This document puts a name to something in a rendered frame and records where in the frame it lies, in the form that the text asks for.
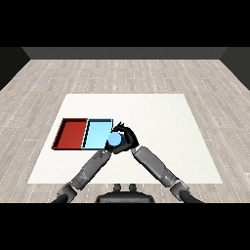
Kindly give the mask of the dark grey robot body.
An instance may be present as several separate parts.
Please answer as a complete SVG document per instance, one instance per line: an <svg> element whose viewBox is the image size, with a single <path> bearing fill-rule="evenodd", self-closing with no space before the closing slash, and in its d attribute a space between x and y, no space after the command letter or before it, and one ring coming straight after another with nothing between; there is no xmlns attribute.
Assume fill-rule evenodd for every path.
<svg viewBox="0 0 250 250"><path fill-rule="evenodd" d="M135 184L129 185L128 191L122 191L120 184L113 186L113 191L99 195L96 203L154 203L151 195L138 192Z"/></svg>

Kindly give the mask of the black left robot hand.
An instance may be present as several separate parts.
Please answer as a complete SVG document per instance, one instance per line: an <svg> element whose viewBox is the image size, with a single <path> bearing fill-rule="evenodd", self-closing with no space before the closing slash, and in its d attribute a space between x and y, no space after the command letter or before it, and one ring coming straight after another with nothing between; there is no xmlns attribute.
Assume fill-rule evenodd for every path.
<svg viewBox="0 0 250 250"><path fill-rule="evenodd" d="M104 149L111 153L118 154L122 151L127 151L129 149L129 146L128 145L111 146L110 144L106 144Z"/></svg>

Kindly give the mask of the small blue can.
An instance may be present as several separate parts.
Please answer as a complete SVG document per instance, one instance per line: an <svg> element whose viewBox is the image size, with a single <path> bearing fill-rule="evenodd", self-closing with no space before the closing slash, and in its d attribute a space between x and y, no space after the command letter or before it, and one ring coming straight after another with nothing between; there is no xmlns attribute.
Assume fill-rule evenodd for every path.
<svg viewBox="0 0 250 250"><path fill-rule="evenodd" d="M109 134L107 141L111 146L119 146L121 143L121 135L118 132L112 132Z"/></svg>

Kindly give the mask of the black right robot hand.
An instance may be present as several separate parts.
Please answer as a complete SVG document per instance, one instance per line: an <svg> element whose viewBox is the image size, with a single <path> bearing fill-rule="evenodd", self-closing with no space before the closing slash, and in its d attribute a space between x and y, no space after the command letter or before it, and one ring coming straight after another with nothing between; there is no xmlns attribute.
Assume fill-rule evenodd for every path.
<svg viewBox="0 0 250 250"><path fill-rule="evenodd" d="M129 146L129 149L133 149L139 145L138 139L135 133L129 128L126 127L123 123L119 122L113 129L113 132L123 132L126 140L126 144Z"/></svg>

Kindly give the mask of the red shallow open box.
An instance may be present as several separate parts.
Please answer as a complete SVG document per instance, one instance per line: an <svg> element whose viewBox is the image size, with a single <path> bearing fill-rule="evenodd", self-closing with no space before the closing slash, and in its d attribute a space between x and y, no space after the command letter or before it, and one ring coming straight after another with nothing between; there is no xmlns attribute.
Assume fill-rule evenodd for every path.
<svg viewBox="0 0 250 250"><path fill-rule="evenodd" d="M80 150L87 118L64 118L52 144L53 150Z"/></svg>

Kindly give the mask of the light blue shallow open box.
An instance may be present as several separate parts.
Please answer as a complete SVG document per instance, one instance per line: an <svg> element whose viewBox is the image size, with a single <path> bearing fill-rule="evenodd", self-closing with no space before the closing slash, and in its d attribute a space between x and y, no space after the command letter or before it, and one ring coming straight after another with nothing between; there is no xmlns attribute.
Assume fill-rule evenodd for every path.
<svg viewBox="0 0 250 250"><path fill-rule="evenodd" d="M81 148L83 150L103 149L112 126L113 120L111 118L90 118L84 132Z"/></svg>

